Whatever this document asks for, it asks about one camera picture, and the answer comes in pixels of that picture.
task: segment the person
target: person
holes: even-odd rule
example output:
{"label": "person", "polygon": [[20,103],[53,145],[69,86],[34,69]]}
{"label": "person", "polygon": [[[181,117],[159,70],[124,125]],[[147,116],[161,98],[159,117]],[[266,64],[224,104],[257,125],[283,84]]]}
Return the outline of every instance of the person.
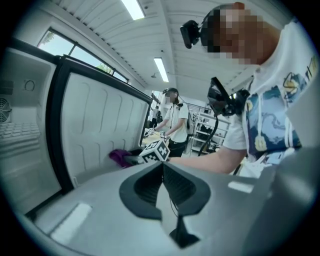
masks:
{"label": "person", "polygon": [[153,110],[153,115],[152,115],[152,121],[151,121],[151,124],[150,124],[150,128],[156,128],[157,125],[158,125],[158,122],[157,122],[158,113],[160,111],[159,110],[159,106],[156,106],[155,109],[152,109],[152,110]]}
{"label": "person", "polygon": [[229,174],[248,154],[252,170],[277,165],[301,147],[286,110],[318,70],[318,53],[297,20],[278,30],[251,15],[240,2],[214,8],[203,21],[200,41],[208,53],[226,53],[239,63],[258,65],[247,87],[241,115],[234,115],[221,149],[172,163]]}
{"label": "person", "polygon": [[166,112],[164,120],[154,129],[160,131],[168,122],[170,130],[165,133],[169,137],[169,157],[180,158],[186,147],[188,137],[187,121],[189,117],[188,106],[179,102],[179,92],[175,88],[168,88],[163,92],[166,98],[170,98],[171,108]]}

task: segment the white t-shirt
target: white t-shirt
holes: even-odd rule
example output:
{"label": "white t-shirt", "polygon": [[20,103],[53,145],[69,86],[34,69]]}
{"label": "white t-shirt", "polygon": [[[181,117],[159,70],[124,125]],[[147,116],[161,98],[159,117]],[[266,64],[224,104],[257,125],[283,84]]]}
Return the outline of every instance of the white t-shirt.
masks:
{"label": "white t-shirt", "polygon": [[288,152],[299,148],[286,110],[308,86],[318,59],[301,24],[286,25],[272,56],[254,72],[242,116],[233,116],[223,146],[247,149],[249,162],[266,165],[280,163]]}
{"label": "white t-shirt", "polygon": [[189,117],[189,110],[185,103],[181,107],[173,105],[165,114],[165,120],[169,120],[170,129],[174,127],[179,119],[185,119],[184,125],[170,135],[170,139],[174,142],[181,143],[187,139],[187,121]]}
{"label": "white t-shirt", "polygon": [[159,109],[155,108],[155,109],[153,110],[153,116],[152,116],[152,118],[157,118],[158,112],[159,112]]}

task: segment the window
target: window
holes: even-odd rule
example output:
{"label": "window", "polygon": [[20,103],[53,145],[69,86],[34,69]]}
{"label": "window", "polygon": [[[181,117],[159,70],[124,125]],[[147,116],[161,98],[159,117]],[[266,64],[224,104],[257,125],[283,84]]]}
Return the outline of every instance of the window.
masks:
{"label": "window", "polygon": [[128,80],[127,80],[125,77],[123,77],[122,75],[120,75],[117,71],[114,71],[113,76],[114,76],[115,78],[120,79],[121,81],[123,81],[123,82],[125,82],[125,83],[128,82]]}
{"label": "window", "polygon": [[77,42],[66,38],[52,29],[49,29],[45,33],[41,42],[38,44],[38,48],[52,55],[69,55],[107,72],[125,83],[128,83],[128,79],[126,79],[117,71],[114,71],[114,68],[109,66],[107,63],[103,62],[97,56],[82,48]]}
{"label": "window", "polygon": [[93,57],[91,54],[86,52],[85,50],[82,50],[80,47],[76,46],[74,50],[72,51],[71,57],[74,57],[80,61],[83,61],[85,63],[88,63],[94,67],[97,67],[109,74],[113,73],[113,70],[111,67],[107,66],[106,64],[102,63],[97,58]]}
{"label": "window", "polygon": [[74,44],[61,36],[48,31],[39,43],[38,47],[52,55],[62,56],[64,54],[68,55],[74,47]]}

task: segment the ceiling light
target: ceiling light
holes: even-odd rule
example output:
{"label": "ceiling light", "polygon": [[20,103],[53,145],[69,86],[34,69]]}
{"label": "ceiling light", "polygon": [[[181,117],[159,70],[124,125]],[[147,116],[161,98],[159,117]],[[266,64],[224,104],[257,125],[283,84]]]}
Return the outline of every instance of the ceiling light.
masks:
{"label": "ceiling light", "polygon": [[167,77],[167,72],[164,66],[164,63],[162,61],[162,58],[154,58],[154,62],[156,66],[158,67],[158,70],[160,72],[160,75],[162,76],[162,79],[164,82],[169,82],[168,77]]}
{"label": "ceiling light", "polygon": [[130,13],[132,19],[138,20],[143,19],[145,17],[144,12],[141,10],[141,7],[137,0],[121,0]]}

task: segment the black cable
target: black cable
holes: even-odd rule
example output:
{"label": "black cable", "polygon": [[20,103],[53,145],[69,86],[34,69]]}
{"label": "black cable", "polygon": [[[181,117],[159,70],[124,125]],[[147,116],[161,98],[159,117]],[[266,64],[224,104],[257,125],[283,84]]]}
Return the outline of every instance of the black cable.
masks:
{"label": "black cable", "polygon": [[170,197],[169,197],[169,199],[170,199],[171,209],[172,209],[172,211],[173,211],[174,215],[178,218],[178,215],[176,215],[176,213],[175,213],[174,209],[172,208],[172,200],[171,200],[171,198],[170,198]]}
{"label": "black cable", "polygon": [[211,140],[211,138],[215,135],[217,129],[218,129],[218,124],[219,124],[219,119],[217,117],[216,114],[214,114],[214,117],[215,117],[215,125],[214,125],[214,128],[213,128],[213,131],[211,132],[211,134],[209,135],[208,139],[206,140],[206,142],[202,145],[202,147],[200,148],[200,151],[199,151],[199,154],[198,154],[198,157],[201,156],[202,154],[202,151],[204,151],[204,148],[205,146],[209,143],[209,141]]}

